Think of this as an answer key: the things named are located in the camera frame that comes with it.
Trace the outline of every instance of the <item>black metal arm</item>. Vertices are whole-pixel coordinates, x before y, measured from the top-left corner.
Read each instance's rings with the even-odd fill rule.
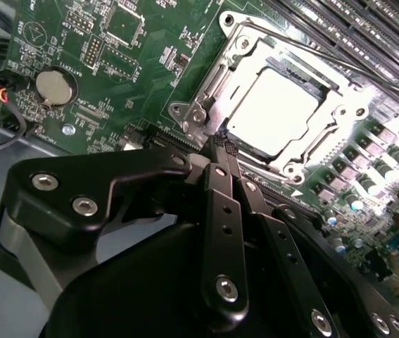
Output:
[[[316,220],[269,207],[237,154],[211,137],[188,158],[157,148],[12,167],[0,268],[52,309],[43,337],[399,337],[399,314]],[[97,264],[101,234],[164,213],[177,224]]]

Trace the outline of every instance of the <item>mounting screw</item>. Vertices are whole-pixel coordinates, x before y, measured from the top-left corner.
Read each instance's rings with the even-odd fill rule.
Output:
[[[249,47],[249,38],[246,35],[241,35],[240,37],[236,38],[235,47],[239,51],[245,51]]]
[[[217,172],[217,174],[219,176],[225,176],[226,175],[226,172],[223,169],[221,169],[220,167],[216,167],[215,171]]]
[[[75,134],[75,127],[69,124],[63,125],[61,128],[61,132],[66,136],[72,136]]]
[[[239,291],[235,284],[226,277],[220,277],[216,281],[216,290],[218,294],[229,303],[234,303],[239,297]]]
[[[72,203],[74,211],[82,216],[93,216],[98,212],[98,205],[87,197],[78,197]]]
[[[246,182],[246,186],[249,188],[249,190],[251,190],[252,192],[254,192],[255,190],[257,190],[257,187],[255,186],[255,184],[253,184],[252,182]]]
[[[388,327],[387,323],[385,323],[385,320],[383,320],[377,313],[373,313],[371,319],[382,333],[390,334],[390,328]]]
[[[394,317],[390,317],[390,321],[391,321],[391,324],[393,325],[393,327],[395,329],[397,329],[397,331],[399,331],[399,320],[397,320]]]
[[[312,310],[312,322],[313,325],[318,329],[319,332],[325,337],[330,337],[332,335],[331,323],[323,316],[318,310]]]
[[[296,215],[290,209],[284,209],[285,214],[290,217],[292,220],[296,219]]]
[[[32,177],[32,184],[38,190],[50,192],[51,190],[57,189],[58,180],[49,174],[36,174]]]

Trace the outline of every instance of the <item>motherboard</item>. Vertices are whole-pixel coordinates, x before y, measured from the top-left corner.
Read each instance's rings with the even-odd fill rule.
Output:
[[[279,39],[399,86],[399,11],[362,3],[22,0],[6,67],[30,86],[12,99],[72,154],[225,133],[246,177],[320,213],[334,248],[399,294],[399,95]]]

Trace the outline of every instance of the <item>screw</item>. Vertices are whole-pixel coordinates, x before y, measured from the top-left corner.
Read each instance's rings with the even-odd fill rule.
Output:
[[[252,192],[254,192],[255,190],[257,190],[257,187],[256,187],[255,184],[253,184],[252,182],[246,182],[246,186],[247,186]]]
[[[313,325],[321,332],[325,337],[330,337],[332,335],[331,323],[323,316],[321,312],[313,309],[310,315],[312,317]]]
[[[356,116],[362,116],[363,114],[365,114],[365,109],[364,108],[358,108],[355,111]]]
[[[69,124],[63,125],[61,128],[61,132],[66,136],[72,136],[75,134],[75,127]]]
[[[377,313],[373,313],[371,319],[382,333],[390,334],[390,328],[388,327],[387,323],[385,323],[385,320],[383,320]]]
[[[49,174],[36,174],[32,177],[32,184],[38,190],[50,192],[58,187],[58,180]]]
[[[239,291],[235,284],[226,277],[220,277],[216,281],[216,290],[218,294],[229,303],[234,303],[239,297]]]
[[[175,163],[177,163],[178,165],[184,165],[184,164],[185,164],[185,161],[184,161],[182,158],[180,158],[179,156],[173,155],[173,156],[172,156],[172,160],[173,160]]]
[[[180,115],[180,108],[179,108],[179,106],[174,106],[174,107],[172,107],[172,112],[173,112],[175,115]]]
[[[390,317],[390,321],[393,324],[393,327],[399,331],[399,320],[394,317]]]
[[[296,215],[293,211],[291,211],[290,209],[284,209],[285,214],[290,217],[292,220],[294,220],[296,218]]]
[[[238,37],[235,41],[235,46],[237,49],[240,49],[242,51],[246,50],[249,47],[249,40],[246,35],[241,35]]]
[[[98,212],[98,205],[87,197],[78,197],[72,203],[74,211],[82,216],[93,216]]]
[[[193,115],[193,121],[199,123],[203,120],[204,116],[200,111],[196,111]]]
[[[226,175],[226,172],[223,169],[221,169],[220,167],[216,167],[215,171],[217,172],[217,174],[219,176],[225,176]]]

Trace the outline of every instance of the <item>green circuit board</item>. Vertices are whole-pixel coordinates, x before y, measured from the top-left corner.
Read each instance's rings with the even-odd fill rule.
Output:
[[[263,0],[22,0],[6,67],[32,80],[48,68],[61,68],[73,76],[76,88],[72,101],[62,106],[44,104],[34,82],[29,89],[12,94],[12,99],[38,125],[34,132],[39,137],[72,154],[121,151],[126,149],[128,127],[149,125],[189,143],[167,107],[194,97],[227,41],[218,23],[218,15],[225,10],[262,17],[282,31],[290,28],[297,34]],[[340,223],[334,231],[350,248],[347,259],[354,266],[365,253],[353,249],[356,239],[363,239],[367,250],[383,249],[397,235],[390,231],[391,217],[382,215],[391,201],[395,203],[392,210],[399,213],[395,197],[399,179],[385,187],[379,198],[361,196],[366,207],[360,212],[352,211],[344,200],[349,193],[358,194],[353,185],[329,204],[323,204],[312,188],[322,182],[344,147],[354,145],[357,137],[377,123],[397,134],[399,145],[399,110],[394,105],[380,109],[382,104],[379,99],[371,102],[370,117],[355,124],[351,137],[336,144],[329,158],[309,167],[301,186],[267,181],[248,172],[304,208],[337,213]],[[64,125],[73,126],[75,133],[63,133]],[[384,145],[386,154],[392,147]],[[379,160],[369,159],[372,164]],[[386,235],[374,237],[380,231]]]
[[[77,97],[60,108],[41,105],[34,90],[16,98],[41,124],[40,137],[73,154],[116,150],[126,125],[149,123],[184,138],[167,113],[189,101],[226,39],[224,9],[262,13],[258,1],[21,1],[7,67],[35,78],[49,66],[70,72]],[[66,137],[62,125],[76,127]]]

